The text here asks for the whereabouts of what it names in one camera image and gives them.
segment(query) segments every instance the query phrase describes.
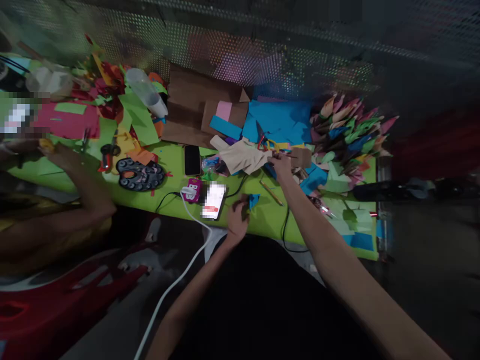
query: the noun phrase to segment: charging cable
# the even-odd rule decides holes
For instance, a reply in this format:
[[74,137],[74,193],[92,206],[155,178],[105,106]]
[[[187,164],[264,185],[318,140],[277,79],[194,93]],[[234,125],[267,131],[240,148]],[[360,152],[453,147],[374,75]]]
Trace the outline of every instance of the charging cable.
[[160,300],[158,301],[158,303],[156,304],[156,307],[155,307],[155,310],[153,311],[153,314],[151,316],[151,319],[150,319],[150,322],[148,323],[148,326],[146,327],[146,330],[145,330],[145,334],[143,335],[143,338],[141,339],[141,342],[140,342],[140,346],[138,347],[137,351],[136,351],[136,354],[135,354],[135,357],[134,357],[134,360],[139,360],[140,359],[140,355],[142,354],[142,351],[144,349],[144,346],[145,346],[145,343],[147,342],[147,338],[149,337],[149,334],[150,334],[150,331],[152,330],[152,326],[154,325],[154,321],[155,321],[155,318],[157,317],[157,314],[159,312],[159,309],[160,309],[160,306],[162,305],[165,297],[167,296],[167,294],[170,292],[170,290],[172,290],[175,285],[177,285],[185,276],[185,274],[190,270],[190,268],[192,267],[192,264],[194,263],[194,261],[197,259],[197,257],[199,256],[199,254],[203,251],[203,249],[205,249],[205,247],[207,246],[207,244],[210,242],[210,237],[212,235],[212,229],[205,225],[203,222],[201,222],[200,220],[196,219],[193,217],[193,215],[190,213],[189,209],[187,208],[187,203],[185,202],[185,199],[183,197],[182,194],[186,194],[186,195],[195,195],[195,190],[187,187],[187,186],[184,186],[182,187],[181,191],[180,191],[180,197],[183,201],[183,206],[185,207],[185,210],[187,212],[188,215],[190,215],[190,217],[196,221],[197,223],[199,223],[200,225],[202,225],[204,228],[207,229],[208,231],[208,235],[206,237],[206,241],[205,243],[198,249],[198,251],[195,253],[195,255],[192,257],[190,263],[188,264],[188,266],[186,267],[185,271],[178,277],[177,280],[175,280],[166,290],[165,292],[163,293],[163,295],[161,296]]

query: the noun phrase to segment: hand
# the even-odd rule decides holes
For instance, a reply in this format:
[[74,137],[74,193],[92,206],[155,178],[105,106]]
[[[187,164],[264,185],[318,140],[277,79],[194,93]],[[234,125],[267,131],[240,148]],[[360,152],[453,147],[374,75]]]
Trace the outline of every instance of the hand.
[[61,143],[56,144],[54,153],[50,153],[44,148],[39,148],[39,150],[48,158],[48,160],[59,168],[65,170],[65,172],[73,172],[82,169],[82,158],[80,157],[80,154]]
[[238,245],[242,241],[249,227],[250,216],[247,216],[245,220],[242,219],[242,209],[246,204],[246,202],[237,201],[228,210],[227,239],[234,245]]
[[21,138],[5,142],[5,146],[14,153],[28,153],[37,150],[39,147],[39,140]]
[[283,153],[278,154],[278,158],[269,157],[268,161],[273,164],[278,181],[283,181],[292,177],[292,160]]

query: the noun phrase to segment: white cable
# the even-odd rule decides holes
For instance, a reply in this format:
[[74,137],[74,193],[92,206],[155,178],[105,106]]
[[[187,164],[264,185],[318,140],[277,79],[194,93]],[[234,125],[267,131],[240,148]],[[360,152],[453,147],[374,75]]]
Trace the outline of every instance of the white cable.
[[177,280],[175,280],[166,290],[165,292],[163,293],[163,295],[161,296],[160,300],[158,301],[158,303],[156,304],[156,307],[155,307],[155,310],[153,311],[153,314],[151,316],[151,319],[150,319],[150,322],[148,323],[148,326],[146,327],[146,330],[145,330],[145,334],[143,335],[143,338],[141,339],[141,342],[140,342],[140,346],[138,347],[138,350],[136,351],[136,354],[135,354],[135,357],[133,358],[133,360],[139,360],[140,359],[140,355],[142,354],[142,351],[144,349],[144,346],[145,346],[145,343],[147,342],[147,338],[149,337],[149,334],[150,334],[150,330],[152,330],[152,326],[154,325],[154,321],[155,321],[155,318],[157,317],[157,314],[159,312],[159,309],[160,309],[160,306],[162,305],[162,302],[164,301],[165,297],[167,296],[167,294],[170,292],[170,290],[172,290],[175,285],[177,285],[185,276],[185,274],[190,270],[190,268],[192,267],[192,264],[194,263],[195,259],[197,258],[197,256],[202,252],[203,249],[205,249],[205,246],[207,246],[207,244],[209,243],[210,241],[210,235],[212,234],[212,229],[205,225],[203,222],[201,222],[200,220],[197,220],[196,218],[194,218],[192,216],[192,214],[190,213],[189,209],[187,208],[187,203],[185,202],[185,199],[184,197],[182,196],[182,193],[186,193],[187,191],[185,191],[185,187],[182,188],[181,192],[180,192],[180,197],[181,199],[183,200],[183,206],[185,207],[185,210],[186,212],[188,213],[188,215],[190,215],[190,217],[195,220],[197,223],[199,223],[200,225],[202,225],[204,228],[206,228],[208,230],[208,235],[206,237],[206,241],[205,243],[198,249],[198,251],[195,253],[195,255],[192,257],[190,263],[188,264],[188,266],[186,267],[185,271],[178,277]]

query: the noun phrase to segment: scissors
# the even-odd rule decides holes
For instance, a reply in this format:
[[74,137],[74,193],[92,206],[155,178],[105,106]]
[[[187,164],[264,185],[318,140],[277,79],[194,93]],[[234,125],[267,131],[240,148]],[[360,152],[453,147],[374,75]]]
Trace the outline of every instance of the scissors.
[[[263,141],[265,140],[265,133],[264,131],[262,130],[262,127],[260,126],[259,124],[259,121],[256,120],[256,130],[258,131],[258,137],[260,138],[260,140],[258,141],[258,146],[256,147],[257,150],[260,150],[260,146],[262,145]],[[267,151],[267,147],[265,146],[265,144],[263,145],[263,151]]]
[[83,138],[81,139],[80,153],[82,154],[85,154],[85,151],[87,151],[87,143],[89,142],[89,136],[90,128],[86,127],[85,131],[83,132]]
[[120,147],[116,145],[119,130],[115,130],[115,134],[110,144],[105,144],[100,148],[101,162],[98,171],[100,173],[110,170],[112,167],[112,157],[120,155]]

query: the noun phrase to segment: table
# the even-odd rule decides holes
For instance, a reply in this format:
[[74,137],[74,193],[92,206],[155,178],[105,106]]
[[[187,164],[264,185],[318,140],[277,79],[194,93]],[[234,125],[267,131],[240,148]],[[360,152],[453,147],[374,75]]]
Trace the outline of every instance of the table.
[[[103,177],[106,183],[106,189],[109,191],[113,201],[118,205],[123,205],[131,208],[137,208],[149,212],[155,212],[162,198],[170,192],[179,192],[183,186],[188,183],[188,178],[184,175],[184,153],[182,146],[161,141],[157,144],[148,146],[148,150],[158,155],[158,163],[164,168],[166,172],[171,172],[173,177],[167,177],[161,186],[155,190],[154,196],[151,196],[151,192],[134,192],[123,189],[118,185],[118,175],[111,173],[98,173],[98,160],[100,160],[100,147],[104,144],[109,144],[112,139],[112,134],[115,131],[115,127],[112,127],[111,122],[114,120],[106,120],[100,118],[100,139],[89,141],[88,153],[90,154],[88,161],[85,162],[85,167],[88,168],[92,174],[96,174],[98,177]],[[45,175],[39,175],[39,168],[42,166],[42,160],[32,160],[26,157],[25,163],[22,169],[17,167],[11,167],[8,172],[22,180],[26,180],[38,185],[53,188],[59,191],[67,193],[75,192],[75,186],[70,181],[67,174],[64,172],[51,173]],[[364,172],[365,180],[368,183],[376,181],[376,161],[371,159],[370,169]],[[214,178],[220,184],[227,185],[227,195],[235,192],[242,181],[244,173],[241,172],[235,176],[223,177],[215,175]],[[278,198],[285,204],[285,206],[278,205],[272,196],[260,185],[260,178],[263,179],[265,184],[278,196]],[[280,185],[276,180],[268,176],[263,169],[260,169],[250,175],[244,182],[242,189],[239,191],[239,195],[245,194],[260,194],[258,204],[255,206],[250,214],[250,224],[248,232],[250,234],[265,236],[273,239],[282,238],[283,224],[287,216],[287,201],[280,188]],[[194,217],[209,224],[211,226],[226,227],[228,220],[228,206],[232,205],[238,199],[237,196],[233,196],[225,199],[220,217],[216,221],[203,220],[200,216],[201,206],[199,204],[188,204],[189,211]],[[325,192],[324,202],[335,214],[341,214],[346,209],[345,202],[349,204],[351,208],[367,209],[369,211],[376,211],[376,204],[374,202],[356,202],[350,196],[342,196],[340,194]],[[191,220],[185,211],[182,200],[170,195],[167,197],[158,210],[159,214],[172,216],[176,218]],[[373,239],[376,239],[376,226],[375,219],[373,219],[373,229],[371,235]],[[288,224],[285,230],[285,240],[297,244],[304,244],[299,228],[293,216],[289,216]],[[361,248],[352,248],[358,257],[362,257],[369,260],[377,260],[379,254],[377,252],[376,241],[373,241],[373,251],[365,250]]]

